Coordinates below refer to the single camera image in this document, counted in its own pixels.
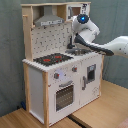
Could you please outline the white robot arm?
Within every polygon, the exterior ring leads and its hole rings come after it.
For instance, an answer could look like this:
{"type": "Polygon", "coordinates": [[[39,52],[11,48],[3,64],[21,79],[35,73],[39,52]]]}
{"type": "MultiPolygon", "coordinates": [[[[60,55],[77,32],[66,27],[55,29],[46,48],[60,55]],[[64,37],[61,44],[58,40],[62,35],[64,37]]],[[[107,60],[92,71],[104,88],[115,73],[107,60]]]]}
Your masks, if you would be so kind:
{"type": "Polygon", "coordinates": [[[72,29],[76,33],[74,43],[78,48],[106,56],[118,55],[128,58],[128,36],[119,36],[103,45],[93,43],[100,31],[86,14],[79,14],[73,18],[72,29]]]}

